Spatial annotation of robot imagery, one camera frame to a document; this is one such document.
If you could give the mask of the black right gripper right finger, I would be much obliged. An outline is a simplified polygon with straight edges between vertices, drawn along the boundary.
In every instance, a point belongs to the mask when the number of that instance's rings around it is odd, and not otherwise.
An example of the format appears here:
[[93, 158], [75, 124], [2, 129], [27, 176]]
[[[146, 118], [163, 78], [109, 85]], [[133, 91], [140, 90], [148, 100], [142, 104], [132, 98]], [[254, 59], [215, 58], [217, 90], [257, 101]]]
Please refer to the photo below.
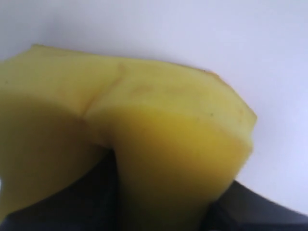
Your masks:
[[276, 204], [240, 183], [214, 202], [202, 231], [307, 231], [308, 217]]

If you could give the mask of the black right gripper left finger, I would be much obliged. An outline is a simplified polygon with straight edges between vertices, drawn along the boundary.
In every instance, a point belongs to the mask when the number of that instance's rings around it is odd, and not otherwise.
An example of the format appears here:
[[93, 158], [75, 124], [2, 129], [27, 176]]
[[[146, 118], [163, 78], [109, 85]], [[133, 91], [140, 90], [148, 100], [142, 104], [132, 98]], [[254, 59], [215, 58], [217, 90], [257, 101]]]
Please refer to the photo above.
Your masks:
[[86, 175], [52, 196], [7, 215], [2, 231], [116, 231], [116, 158], [106, 157]]

